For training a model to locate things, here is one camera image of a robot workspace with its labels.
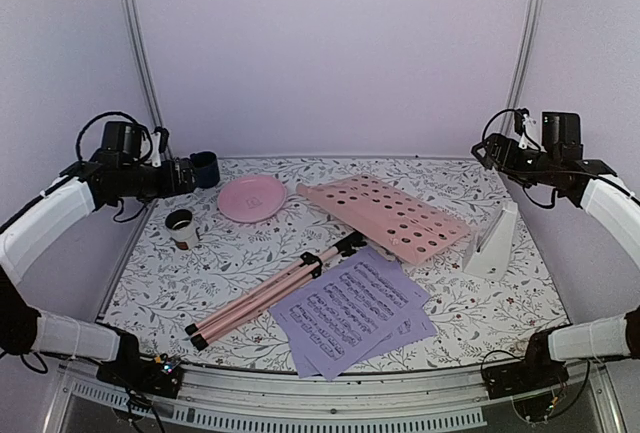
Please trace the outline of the white metronome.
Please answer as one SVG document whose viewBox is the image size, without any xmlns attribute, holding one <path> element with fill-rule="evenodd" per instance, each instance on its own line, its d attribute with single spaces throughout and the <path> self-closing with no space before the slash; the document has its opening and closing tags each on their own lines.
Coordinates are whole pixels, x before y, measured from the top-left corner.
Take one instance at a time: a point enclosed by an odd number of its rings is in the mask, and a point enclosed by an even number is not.
<svg viewBox="0 0 640 433">
<path fill-rule="evenodd" d="M 489 281 L 500 281 L 506 275 L 518 215 L 514 201 L 500 204 L 484 229 L 469 243 L 462 264 L 464 274 Z"/>
</svg>

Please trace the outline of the aluminium frame post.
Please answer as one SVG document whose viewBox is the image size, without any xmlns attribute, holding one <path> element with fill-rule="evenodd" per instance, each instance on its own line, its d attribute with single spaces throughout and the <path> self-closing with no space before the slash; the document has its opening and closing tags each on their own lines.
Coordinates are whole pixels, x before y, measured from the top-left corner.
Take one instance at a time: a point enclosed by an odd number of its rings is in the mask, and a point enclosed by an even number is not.
<svg viewBox="0 0 640 433">
<path fill-rule="evenodd" d="M 507 95 L 506 107 L 514 109 L 519 105 L 524 91 L 528 67 L 532 59 L 537 28 L 542 13 L 544 0 L 527 0 L 524 25 L 516 56 L 516 63 L 510 88 Z"/>
<path fill-rule="evenodd" d="M 153 127 L 164 127 L 160 106 L 146 52 L 136 0 L 120 0 L 128 32 L 134 65 L 139 77 L 144 102 Z"/>
</svg>

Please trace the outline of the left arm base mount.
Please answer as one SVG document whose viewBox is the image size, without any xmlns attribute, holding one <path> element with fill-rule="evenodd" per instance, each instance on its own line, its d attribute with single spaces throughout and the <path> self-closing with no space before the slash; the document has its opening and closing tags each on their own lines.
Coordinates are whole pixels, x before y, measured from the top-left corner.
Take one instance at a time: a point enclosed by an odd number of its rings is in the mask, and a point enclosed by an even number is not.
<svg viewBox="0 0 640 433">
<path fill-rule="evenodd" d="M 96 379 L 128 388 L 139 394 L 176 399 L 182 386 L 184 369 L 172 360 L 119 357 L 98 366 Z"/>
</svg>

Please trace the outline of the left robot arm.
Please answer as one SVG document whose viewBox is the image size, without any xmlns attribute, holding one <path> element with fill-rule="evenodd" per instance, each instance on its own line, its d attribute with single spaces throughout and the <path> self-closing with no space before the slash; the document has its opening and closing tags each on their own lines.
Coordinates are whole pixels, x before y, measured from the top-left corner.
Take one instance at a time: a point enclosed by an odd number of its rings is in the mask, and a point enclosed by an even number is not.
<svg viewBox="0 0 640 433">
<path fill-rule="evenodd" d="M 18 290 L 44 254 L 101 209 L 127 199 L 148 205 L 196 188 L 191 160 L 166 158 L 166 128 L 149 129 L 123 112 L 99 118 L 105 125 L 98 149 L 84 156 L 78 137 L 75 161 L 1 226 L 1 350 L 109 362 L 126 386 L 138 387 L 148 379 L 149 368 L 128 349 L 136 346 L 133 335 L 39 309 Z"/>
</svg>

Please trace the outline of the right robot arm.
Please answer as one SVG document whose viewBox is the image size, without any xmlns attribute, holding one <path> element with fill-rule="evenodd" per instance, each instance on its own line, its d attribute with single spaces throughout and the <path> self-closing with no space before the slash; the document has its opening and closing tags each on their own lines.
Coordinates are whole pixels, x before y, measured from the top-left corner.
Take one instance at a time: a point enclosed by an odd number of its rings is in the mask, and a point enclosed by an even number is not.
<svg viewBox="0 0 640 433">
<path fill-rule="evenodd" d="M 547 351 L 518 365 L 517 380 L 537 389 L 555 361 L 639 357 L 639 123 L 550 109 L 521 135 L 513 113 L 481 112 L 469 148 L 517 203 L 569 318 L 540 328 Z"/>
</svg>

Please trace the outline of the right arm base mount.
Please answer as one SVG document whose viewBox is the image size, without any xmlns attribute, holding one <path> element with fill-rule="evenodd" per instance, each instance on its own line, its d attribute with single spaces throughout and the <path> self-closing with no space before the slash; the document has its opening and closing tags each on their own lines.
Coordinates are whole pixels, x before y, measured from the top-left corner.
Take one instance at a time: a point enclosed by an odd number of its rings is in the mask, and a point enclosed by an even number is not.
<svg viewBox="0 0 640 433">
<path fill-rule="evenodd" d="M 494 353 L 507 354 L 507 351 L 491 351 L 481 363 L 480 374 L 490 399 L 561 385 L 569 379 L 564 363 L 545 356 L 538 358 L 534 354 L 526 354 L 522 359 L 514 358 L 510 363 L 486 365 L 486 360 Z"/>
</svg>

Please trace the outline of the pink plate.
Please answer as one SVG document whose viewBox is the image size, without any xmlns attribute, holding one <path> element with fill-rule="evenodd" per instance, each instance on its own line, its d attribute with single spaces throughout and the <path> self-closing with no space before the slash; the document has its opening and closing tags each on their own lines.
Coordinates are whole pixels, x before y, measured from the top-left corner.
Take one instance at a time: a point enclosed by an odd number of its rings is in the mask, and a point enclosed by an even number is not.
<svg viewBox="0 0 640 433">
<path fill-rule="evenodd" d="M 253 224 L 274 216 L 287 197 L 286 187 L 275 177 L 250 175 L 226 184 L 218 195 L 217 206 L 226 218 Z"/>
</svg>

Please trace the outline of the paper coffee cup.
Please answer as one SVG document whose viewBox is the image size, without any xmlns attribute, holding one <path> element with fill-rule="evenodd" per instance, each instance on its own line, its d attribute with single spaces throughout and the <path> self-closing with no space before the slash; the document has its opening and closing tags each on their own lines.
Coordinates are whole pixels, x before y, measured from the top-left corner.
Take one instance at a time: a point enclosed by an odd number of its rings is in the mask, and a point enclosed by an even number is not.
<svg viewBox="0 0 640 433">
<path fill-rule="evenodd" d="M 199 244 L 198 227 L 190 210 L 178 209 L 169 213 L 165 218 L 164 225 L 179 250 L 192 250 Z"/>
</svg>

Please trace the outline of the front aluminium rail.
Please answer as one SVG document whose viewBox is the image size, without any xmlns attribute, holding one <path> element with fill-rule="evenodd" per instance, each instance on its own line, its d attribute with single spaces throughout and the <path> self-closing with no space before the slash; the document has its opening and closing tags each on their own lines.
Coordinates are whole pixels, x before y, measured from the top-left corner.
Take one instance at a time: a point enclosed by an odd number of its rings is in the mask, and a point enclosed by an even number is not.
<svg viewBox="0 0 640 433">
<path fill-rule="evenodd" d="M 47 432 L 628 432 L 607 368 L 575 361 L 542 389 L 492 396 L 492 370 L 470 367 L 350 374 L 334 381 L 292 374 L 188 366 L 173 398 L 100 382 L 93 365 L 60 366 Z"/>
</svg>

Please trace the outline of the pink music stand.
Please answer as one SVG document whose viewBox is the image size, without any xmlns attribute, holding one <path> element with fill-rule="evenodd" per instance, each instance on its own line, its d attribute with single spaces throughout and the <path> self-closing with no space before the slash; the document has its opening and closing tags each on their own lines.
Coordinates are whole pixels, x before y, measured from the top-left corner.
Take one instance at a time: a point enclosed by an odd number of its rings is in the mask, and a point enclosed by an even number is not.
<svg viewBox="0 0 640 433">
<path fill-rule="evenodd" d="M 185 331 L 197 350 L 204 350 L 261 315 L 318 277 L 324 263 L 337 255 L 355 253 L 368 240 L 398 259 L 419 266 L 470 233 L 465 222 L 371 175 L 355 175 L 317 186 L 300 184 L 296 192 L 353 231 L 318 255 L 303 253 L 248 293 L 187 326 Z"/>
</svg>

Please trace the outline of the left aluminium frame post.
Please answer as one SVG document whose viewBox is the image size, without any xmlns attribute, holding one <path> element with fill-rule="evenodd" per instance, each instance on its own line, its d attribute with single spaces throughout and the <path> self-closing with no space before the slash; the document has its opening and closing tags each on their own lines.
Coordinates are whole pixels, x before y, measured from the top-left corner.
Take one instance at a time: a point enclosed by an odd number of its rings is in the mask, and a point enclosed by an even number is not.
<svg viewBox="0 0 640 433">
<path fill-rule="evenodd" d="M 153 127 L 164 127 L 160 106 L 146 52 L 136 0 L 120 0 L 128 32 L 134 65 L 139 77 L 144 102 Z"/>
</svg>

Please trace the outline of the right aluminium frame post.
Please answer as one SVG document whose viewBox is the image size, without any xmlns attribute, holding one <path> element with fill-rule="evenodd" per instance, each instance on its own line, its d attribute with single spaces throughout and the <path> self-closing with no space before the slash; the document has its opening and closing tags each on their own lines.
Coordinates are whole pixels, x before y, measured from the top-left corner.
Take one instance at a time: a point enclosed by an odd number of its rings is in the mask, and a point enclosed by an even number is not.
<svg viewBox="0 0 640 433">
<path fill-rule="evenodd" d="M 524 25 L 516 56 L 516 63 L 510 88 L 507 95 L 506 107 L 514 109 L 519 105 L 524 91 L 528 67 L 532 59 L 537 28 L 542 13 L 544 0 L 527 0 Z"/>
</svg>

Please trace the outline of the dark blue mug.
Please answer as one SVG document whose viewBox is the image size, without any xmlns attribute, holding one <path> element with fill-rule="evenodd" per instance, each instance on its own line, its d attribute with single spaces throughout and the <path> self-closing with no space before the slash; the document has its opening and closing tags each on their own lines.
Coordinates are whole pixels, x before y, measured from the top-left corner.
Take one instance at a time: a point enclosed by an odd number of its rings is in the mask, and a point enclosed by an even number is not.
<svg viewBox="0 0 640 433">
<path fill-rule="evenodd" d="M 217 155 L 211 151 L 192 153 L 190 161 L 194 167 L 196 187 L 209 189 L 220 182 L 220 171 Z"/>
</svg>

